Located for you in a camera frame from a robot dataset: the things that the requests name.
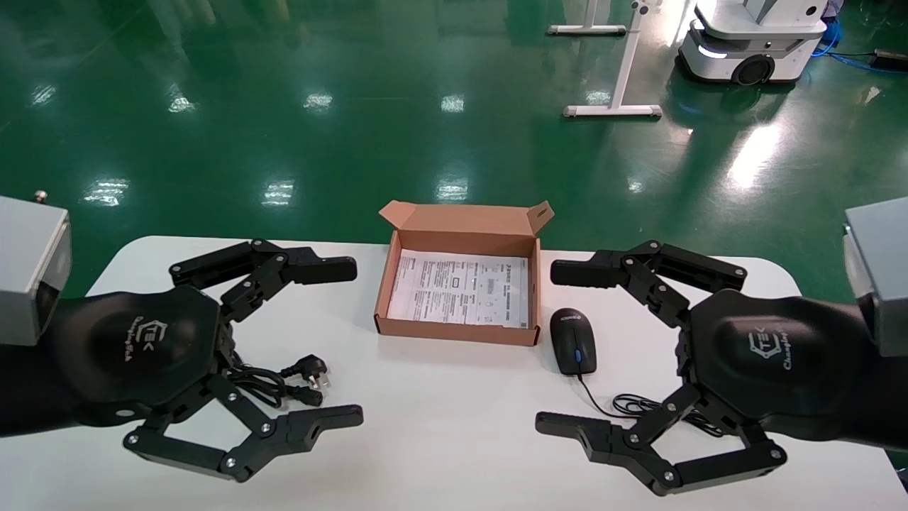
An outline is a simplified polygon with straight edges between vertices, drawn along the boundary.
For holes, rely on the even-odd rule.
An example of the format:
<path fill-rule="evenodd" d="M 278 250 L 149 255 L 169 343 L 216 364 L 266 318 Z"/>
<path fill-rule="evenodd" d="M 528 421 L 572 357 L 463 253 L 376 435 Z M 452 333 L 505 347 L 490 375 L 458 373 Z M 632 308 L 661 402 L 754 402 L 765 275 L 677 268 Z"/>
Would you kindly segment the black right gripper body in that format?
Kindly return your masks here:
<path fill-rule="evenodd" d="M 846 440 L 877 352 L 856 305 L 722 290 L 690 311 L 678 375 L 721 426 Z"/>

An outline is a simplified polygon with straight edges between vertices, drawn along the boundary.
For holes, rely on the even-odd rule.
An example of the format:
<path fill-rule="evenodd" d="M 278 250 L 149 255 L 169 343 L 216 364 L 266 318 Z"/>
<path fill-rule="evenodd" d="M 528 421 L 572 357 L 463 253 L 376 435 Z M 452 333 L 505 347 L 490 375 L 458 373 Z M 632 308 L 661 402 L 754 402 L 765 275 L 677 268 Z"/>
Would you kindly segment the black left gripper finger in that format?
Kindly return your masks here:
<path fill-rule="evenodd" d="M 250 431 L 249 436 L 229 451 L 171 439 L 165 431 L 175 418 L 173 414 L 159 414 L 127 434 L 123 447 L 146 461 L 241 484 L 276 457 L 311 451 L 321 433 L 357 427 L 364 422 L 359 405 L 295 411 L 270 418 L 224 376 L 210 376 L 198 385 L 192 397 L 200 397 L 203 405 L 217 399 Z"/>
<path fill-rule="evenodd" d="M 311 247 L 286 248 L 256 238 L 178 262 L 170 275 L 175 287 L 199 290 L 240 279 L 221 295 L 221 316 L 241 322 L 287 285 L 351 282 L 358 268 L 350 256 L 321 258 Z"/>

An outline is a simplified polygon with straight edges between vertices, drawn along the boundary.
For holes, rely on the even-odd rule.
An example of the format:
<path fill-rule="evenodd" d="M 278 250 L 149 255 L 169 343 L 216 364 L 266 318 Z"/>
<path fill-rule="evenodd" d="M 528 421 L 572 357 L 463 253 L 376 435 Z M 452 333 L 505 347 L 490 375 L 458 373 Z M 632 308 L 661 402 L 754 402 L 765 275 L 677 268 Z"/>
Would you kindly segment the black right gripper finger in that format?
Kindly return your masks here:
<path fill-rule="evenodd" d="M 786 463 L 785 450 L 759 424 L 743 421 L 736 421 L 732 432 L 742 441 L 742 449 L 680 463 L 659 456 L 655 440 L 691 411 L 702 410 L 703 400 L 703 392 L 684 384 L 630 428 L 603 419 L 548 412 L 536 414 L 535 426 L 538 433 L 576 439 L 590 462 L 626 469 L 658 497 L 761 478 Z"/>
<path fill-rule="evenodd" d="M 627 251 L 599 250 L 587 261 L 555 260 L 550 266 L 552 284 L 621 287 L 670 328 L 690 326 L 690 301 L 668 280 L 717 293 L 724 289 L 741 291 L 746 276 L 741 266 L 655 240 Z"/>

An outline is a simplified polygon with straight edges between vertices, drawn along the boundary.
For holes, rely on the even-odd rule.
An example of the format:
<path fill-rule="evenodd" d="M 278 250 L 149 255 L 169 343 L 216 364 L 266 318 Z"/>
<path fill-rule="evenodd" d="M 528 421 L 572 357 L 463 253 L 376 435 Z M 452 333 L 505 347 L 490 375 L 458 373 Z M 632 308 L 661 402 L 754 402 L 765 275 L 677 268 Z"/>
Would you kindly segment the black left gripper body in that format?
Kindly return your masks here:
<path fill-rule="evenodd" d="M 182 419 L 202 383 L 223 372 L 227 353 L 220 305 L 188 285 L 67 299 L 48 327 L 48 357 L 81 426 Z"/>

